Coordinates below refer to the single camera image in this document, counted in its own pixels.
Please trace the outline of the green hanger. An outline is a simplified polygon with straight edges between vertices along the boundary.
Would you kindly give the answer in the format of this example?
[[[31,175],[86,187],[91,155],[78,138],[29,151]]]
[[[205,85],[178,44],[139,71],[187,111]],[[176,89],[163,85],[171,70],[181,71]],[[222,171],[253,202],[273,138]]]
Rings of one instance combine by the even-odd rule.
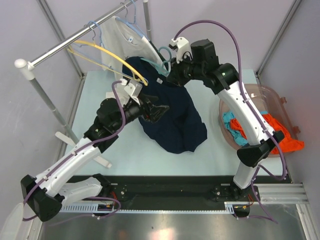
[[[161,55],[161,50],[166,50],[167,51],[167,53],[169,55],[168,59],[165,59]],[[144,57],[141,57],[140,60],[144,61],[146,63],[149,63],[160,75],[163,75],[163,76],[167,77],[170,74],[169,63],[172,60],[171,50],[167,46],[161,46],[160,48],[157,49],[157,53],[159,54],[161,63],[156,63],[156,62],[151,61],[149,59],[146,59]]]

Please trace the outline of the navy blue t-shirt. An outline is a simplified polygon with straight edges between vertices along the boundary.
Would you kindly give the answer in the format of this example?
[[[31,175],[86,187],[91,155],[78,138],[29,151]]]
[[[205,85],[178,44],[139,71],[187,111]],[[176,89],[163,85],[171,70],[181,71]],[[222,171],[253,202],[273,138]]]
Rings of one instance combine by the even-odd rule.
[[[166,77],[139,56],[125,60],[148,81],[141,93],[158,97],[155,105],[169,109],[155,123],[139,119],[145,134],[169,153],[194,152],[207,139],[207,128],[185,87],[166,81]]]

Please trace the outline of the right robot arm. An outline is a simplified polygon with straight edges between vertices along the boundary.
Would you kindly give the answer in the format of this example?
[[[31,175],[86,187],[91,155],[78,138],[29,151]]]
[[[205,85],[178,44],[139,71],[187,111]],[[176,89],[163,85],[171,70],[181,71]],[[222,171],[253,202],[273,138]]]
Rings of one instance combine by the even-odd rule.
[[[170,61],[167,81],[179,87],[191,80],[202,81],[231,110],[245,133],[247,144],[237,150],[240,160],[233,177],[231,196],[242,201],[249,194],[258,165],[284,139],[284,133],[274,130],[253,104],[240,74],[230,63],[221,64],[214,43],[208,39],[193,43],[184,37],[171,39],[169,48],[176,52]]]

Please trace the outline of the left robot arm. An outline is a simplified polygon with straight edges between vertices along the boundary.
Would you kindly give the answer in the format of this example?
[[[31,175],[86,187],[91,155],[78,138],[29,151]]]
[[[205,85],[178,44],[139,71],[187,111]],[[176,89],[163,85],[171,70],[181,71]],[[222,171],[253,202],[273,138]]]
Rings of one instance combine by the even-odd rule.
[[[103,100],[93,124],[69,153],[37,176],[27,174],[21,179],[23,204],[34,212],[35,217],[47,222],[62,207],[79,200],[107,199],[111,193],[110,183],[101,174],[76,182],[69,189],[64,186],[86,163],[105,152],[127,124],[138,118],[156,123],[169,110],[167,105],[155,105],[157,100],[156,96],[143,93],[125,105],[116,98]]]

